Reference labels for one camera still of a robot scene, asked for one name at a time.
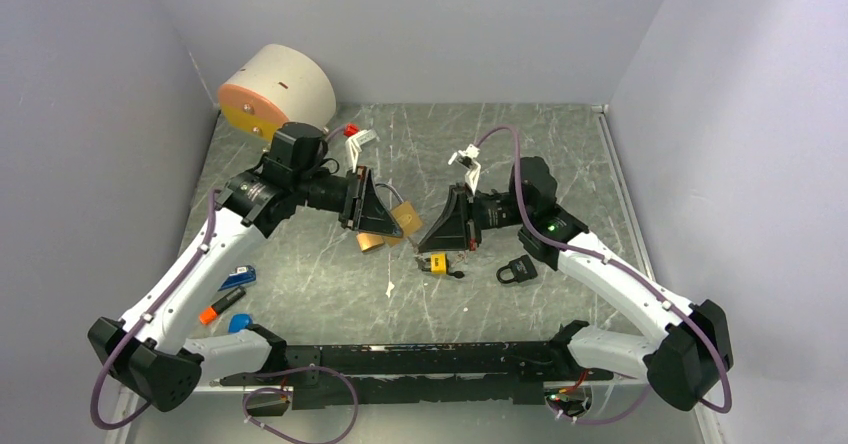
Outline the silver keys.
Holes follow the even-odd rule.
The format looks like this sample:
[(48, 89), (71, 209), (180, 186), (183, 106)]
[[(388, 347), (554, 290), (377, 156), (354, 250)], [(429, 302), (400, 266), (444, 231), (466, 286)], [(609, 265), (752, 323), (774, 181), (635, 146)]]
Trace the silver keys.
[(412, 250), (414, 251), (414, 259), (415, 259), (417, 262), (420, 262), (420, 261), (423, 259), (423, 257), (422, 257), (422, 254), (421, 254), (420, 250), (419, 250), (419, 244), (418, 244), (418, 242), (417, 242), (417, 241), (415, 241), (415, 240), (414, 240), (414, 239), (412, 239), (412, 238), (409, 238), (409, 239), (408, 239), (408, 241), (409, 241), (409, 243), (410, 243), (410, 246), (411, 246)]

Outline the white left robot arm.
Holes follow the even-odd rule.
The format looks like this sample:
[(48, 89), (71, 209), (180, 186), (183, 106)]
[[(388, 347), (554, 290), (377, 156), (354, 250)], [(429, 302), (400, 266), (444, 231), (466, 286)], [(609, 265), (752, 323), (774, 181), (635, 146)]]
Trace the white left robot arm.
[(298, 207), (329, 211), (352, 231), (400, 238), (369, 169), (325, 168), (328, 142), (317, 127), (279, 128), (260, 162), (212, 193), (205, 227), (160, 281), (119, 319), (99, 318), (88, 339), (107, 375), (161, 412), (199, 384), (249, 373), (262, 384), (286, 370), (286, 343), (252, 325), (232, 336), (190, 339), (225, 279)]

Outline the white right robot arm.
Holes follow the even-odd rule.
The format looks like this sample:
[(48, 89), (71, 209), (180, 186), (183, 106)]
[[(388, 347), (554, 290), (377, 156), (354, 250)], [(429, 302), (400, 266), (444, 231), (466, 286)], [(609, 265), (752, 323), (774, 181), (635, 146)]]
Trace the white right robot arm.
[(554, 338), (553, 372), (572, 379), (585, 368), (644, 379), (667, 404), (688, 411), (697, 404), (719, 413), (732, 405), (733, 366), (726, 314), (716, 303), (695, 304), (622, 260), (588, 226), (557, 202), (557, 181), (541, 157), (514, 166), (505, 192), (477, 188), (480, 164), (469, 151), (449, 160), (465, 167), (446, 204), (419, 242), (421, 253), (474, 251), (486, 230), (515, 226), (528, 261), (578, 280), (638, 330), (632, 336), (584, 322)]

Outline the large brass padlock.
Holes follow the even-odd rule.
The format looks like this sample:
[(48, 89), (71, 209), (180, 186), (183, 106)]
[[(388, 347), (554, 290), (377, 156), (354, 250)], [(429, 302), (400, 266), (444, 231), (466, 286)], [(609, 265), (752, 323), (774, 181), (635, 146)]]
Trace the large brass padlock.
[(403, 230), (403, 238), (417, 250), (418, 244), (414, 240), (413, 235), (423, 227), (423, 221), (418, 212), (414, 209), (411, 202), (406, 200), (393, 185), (377, 183), (376, 186), (388, 190), (398, 201), (398, 205), (391, 210), (392, 216)]

